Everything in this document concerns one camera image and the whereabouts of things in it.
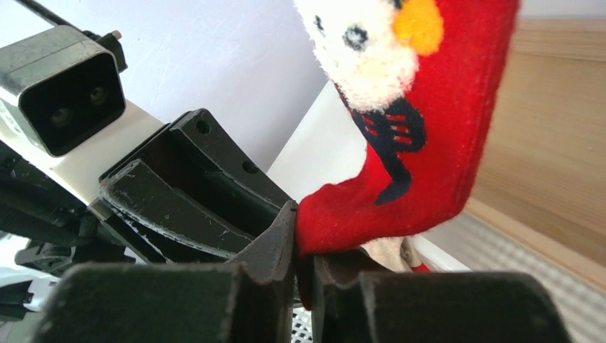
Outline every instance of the black cable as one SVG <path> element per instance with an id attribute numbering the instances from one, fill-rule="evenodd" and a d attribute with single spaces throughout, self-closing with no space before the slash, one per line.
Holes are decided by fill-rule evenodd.
<path id="1" fill-rule="evenodd" d="M 61 26 L 61 25 L 71 26 L 74 29 L 80 31 L 77 27 L 75 27 L 74 25 L 69 23 L 67 20 L 56 15 L 51 10 L 42 6 L 40 3 L 38 3 L 35 0 L 15 0 L 15 1 L 19 4 L 21 4 L 26 9 L 28 9 L 30 12 L 32 12 L 32 13 L 36 14 L 37 16 L 39 16 L 40 18 L 42 18 L 47 23 L 51 24 L 52 26 Z"/>

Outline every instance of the embroidered eye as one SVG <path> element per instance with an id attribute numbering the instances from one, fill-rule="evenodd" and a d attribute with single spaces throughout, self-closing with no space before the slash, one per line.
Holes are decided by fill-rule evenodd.
<path id="1" fill-rule="evenodd" d="M 316 19 L 314 20 L 314 25 L 318 28 L 318 31 L 320 31 L 321 34 L 324 33 L 324 27 L 322 26 L 322 20 L 320 19 L 319 16 L 316 16 Z"/>
<path id="2" fill-rule="evenodd" d="M 355 51 L 362 51 L 366 47 L 366 41 L 368 41 L 368 32 L 360 26 L 351 26 L 343 34 L 343 41 Z"/>

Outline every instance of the wooden board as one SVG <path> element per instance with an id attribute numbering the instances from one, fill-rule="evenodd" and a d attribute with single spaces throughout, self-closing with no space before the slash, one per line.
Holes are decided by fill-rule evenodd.
<path id="1" fill-rule="evenodd" d="M 606 266 L 606 21 L 518 27 L 473 199 Z"/>

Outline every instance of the christmas stocking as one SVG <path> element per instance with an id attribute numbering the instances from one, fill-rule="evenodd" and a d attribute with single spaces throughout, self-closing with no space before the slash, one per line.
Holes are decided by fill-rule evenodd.
<path id="1" fill-rule="evenodd" d="M 519 0 L 294 1 L 368 143 L 357 177 L 301 201 L 301 254 L 419 234 L 459 214 Z"/>

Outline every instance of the yellow pom-pom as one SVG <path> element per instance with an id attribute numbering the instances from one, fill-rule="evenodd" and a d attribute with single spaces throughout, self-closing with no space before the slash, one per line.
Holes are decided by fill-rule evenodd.
<path id="1" fill-rule="evenodd" d="M 444 19 L 435 0 L 408 0 L 396 15 L 393 31 L 401 44 L 427 56 L 439 50 L 444 37 Z"/>

